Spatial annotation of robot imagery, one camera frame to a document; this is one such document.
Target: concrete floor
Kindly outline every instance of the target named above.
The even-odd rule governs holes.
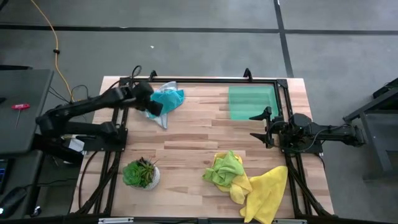
[[[280,0],[286,29],[398,30],[394,0]],[[37,0],[56,25],[128,27],[201,27],[277,29],[272,0]],[[42,24],[30,1],[10,1],[0,22]],[[99,92],[104,75],[128,75],[135,65],[143,74],[240,77],[249,67],[255,77],[287,77],[279,34],[195,32],[57,32],[60,68],[71,86]],[[287,34],[294,77],[304,78],[312,115],[321,124],[342,117],[370,100],[397,77],[398,35]],[[53,67],[54,39],[49,31],[0,30],[0,64]],[[52,86],[67,91],[58,76]],[[83,90],[77,91],[84,98]],[[60,101],[49,96],[46,109]],[[366,184],[362,176],[378,169],[370,148],[324,144],[326,176],[335,213],[345,218],[398,220],[394,183]],[[64,206],[64,187],[47,189],[49,205]]]

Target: lime green towel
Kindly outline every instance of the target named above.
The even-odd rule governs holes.
[[[237,175],[243,175],[242,164],[235,158],[234,152],[230,150],[225,157],[216,158],[212,168],[206,168],[203,178],[214,184],[229,187]]]

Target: yellow cloth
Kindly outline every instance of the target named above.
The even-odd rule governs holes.
[[[225,152],[216,153],[216,155],[214,156],[214,162],[217,158],[224,158],[225,155]],[[240,164],[243,164],[242,158],[239,155],[234,154],[234,156],[238,159]],[[244,172],[243,175],[237,175],[232,180],[230,187],[224,187],[218,184],[216,184],[216,186],[222,192],[229,192],[232,201],[240,205],[244,203],[245,196],[252,191],[251,184],[249,182],[248,176],[246,175],[246,172]]]
[[[250,178],[253,191],[248,195],[246,206],[239,212],[248,223],[253,218],[263,224],[271,224],[284,196],[287,167],[279,166],[269,172]]]

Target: wooden table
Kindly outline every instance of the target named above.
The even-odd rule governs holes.
[[[104,77],[104,92],[119,77]],[[287,79],[294,113],[311,116],[304,81]],[[242,205],[234,203],[227,193],[220,192],[213,184],[202,179],[206,167],[210,167],[217,152],[233,150],[243,158],[243,166],[249,177],[285,165],[278,148],[266,149],[250,132],[263,133],[262,121],[233,121],[229,119],[228,87],[230,83],[179,83],[185,92],[185,101],[168,114],[167,130],[145,119],[136,110],[129,110],[127,146],[119,166],[114,193],[112,216],[125,217],[225,217],[238,218]],[[154,89],[161,83],[153,83]],[[280,91],[284,116],[283,93]],[[111,121],[113,110],[96,111],[94,123]],[[81,171],[90,155],[86,156]],[[89,164],[82,188],[84,203],[93,193],[100,179],[104,153],[99,152]],[[157,161],[160,183],[151,191],[126,186],[121,171],[131,161],[140,157]],[[322,162],[312,154],[302,155],[307,185],[324,208],[333,213],[328,184]],[[77,210],[77,192],[72,210]],[[302,211],[302,193],[297,186]],[[294,217],[289,183],[276,218]]]

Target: blue cloth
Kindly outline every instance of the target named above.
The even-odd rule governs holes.
[[[182,104],[184,101],[183,90],[165,90],[163,92],[155,91],[150,99],[163,104],[160,116],[167,114]],[[155,115],[150,114],[149,118],[155,118]]]

